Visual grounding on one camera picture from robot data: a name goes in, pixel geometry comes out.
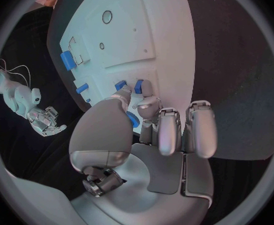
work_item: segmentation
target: blue switch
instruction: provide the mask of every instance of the blue switch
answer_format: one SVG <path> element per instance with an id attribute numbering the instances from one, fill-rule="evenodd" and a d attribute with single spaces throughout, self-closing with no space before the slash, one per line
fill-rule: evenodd
<path id="1" fill-rule="evenodd" d="M 76 89 L 76 92 L 78 94 L 81 94 L 84 90 L 88 89 L 89 85 L 87 83 L 83 84 L 82 86 L 80 86 L 78 89 Z"/>
<path id="2" fill-rule="evenodd" d="M 115 88 L 117 91 L 119 91 L 121 88 L 123 88 L 123 86 L 126 85 L 125 81 L 120 81 L 117 84 L 115 84 Z"/>
<path id="3" fill-rule="evenodd" d="M 138 80 L 138 82 L 136 83 L 136 85 L 135 85 L 135 93 L 136 94 L 142 94 L 142 88 L 141 88 L 142 82 L 143 82 L 143 80 Z"/>
<path id="4" fill-rule="evenodd" d="M 136 115 L 134 115 L 132 112 L 130 112 L 130 111 L 127 111 L 126 112 L 126 115 L 129 117 L 129 119 L 131 120 L 131 122 L 132 122 L 132 125 L 133 125 L 133 128 L 137 128 L 137 127 L 139 127 L 139 125 L 140 125 L 140 120 L 139 120 L 139 118 L 136 116 Z"/>
<path id="5" fill-rule="evenodd" d="M 61 53 L 61 58 L 64 62 L 64 65 L 65 65 L 67 71 L 70 71 L 71 69 L 76 67 L 76 64 L 73 60 L 73 57 L 72 57 L 70 51 L 65 51 L 65 52 Z"/>

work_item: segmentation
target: humanoid robot hand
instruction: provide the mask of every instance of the humanoid robot hand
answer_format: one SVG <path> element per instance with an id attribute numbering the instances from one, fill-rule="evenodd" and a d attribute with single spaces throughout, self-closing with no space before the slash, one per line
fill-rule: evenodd
<path id="1" fill-rule="evenodd" d="M 66 125 L 57 127 L 57 111 L 53 107 L 42 110 L 37 107 L 41 93 L 38 88 L 30 89 L 17 81 L 10 80 L 8 73 L 0 69 L 0 94 L 7 106 L 18 115 L 28 119 L 33 129 L 46 137 L 60 133 Z"/>

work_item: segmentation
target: cable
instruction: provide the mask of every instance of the cable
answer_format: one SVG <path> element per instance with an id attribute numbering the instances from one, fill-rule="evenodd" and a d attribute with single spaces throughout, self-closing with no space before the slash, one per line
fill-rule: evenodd
<path id="1" fill-rule="evenodd" d="M 25 67 L 25 68 L 27 69 L 28 75 L 29 75 L 29 86 L 28 86 L 28 87 L 29 87 L 29 88 L 31 87 L 31 74 L 30 74 L 29 68 L 28 68 L 27 66 L 25 66 L 25 65 L 20 65 L 20 66 L 17 66 L 17 67 L 15 67 L 15 68 L 13 68 L 13 69 L 7 70 L 7 63 L 6 63 L 6 61 L 5 61 L 3 58 L 0 58 L 0 60 L 2 60 L 2 61 L 4 62 L 4 64 L 5 64 L 5 68 L 3 68 L 2 66 L 0 66 L 0 68 L 2 68 L 3 70 L 5 70 L 6 72 L 8 72 L 8 73 L 10 73 L 10 74 L 16 74 L 16 75 L 22 76 L 22 77 L 24 78 L 25 82 L 26 82 L 26 85 L 28 86 L 28 82 L 27 82 L 26 78 L 25 78 L 22 74 L 17 73 L 17 72 L 11 72 L 11 71 L 13 71 L 13 70 L 15 70 L 15 69 L 17 69 L 17 68 L 19 68 L 19 67 Z"/>

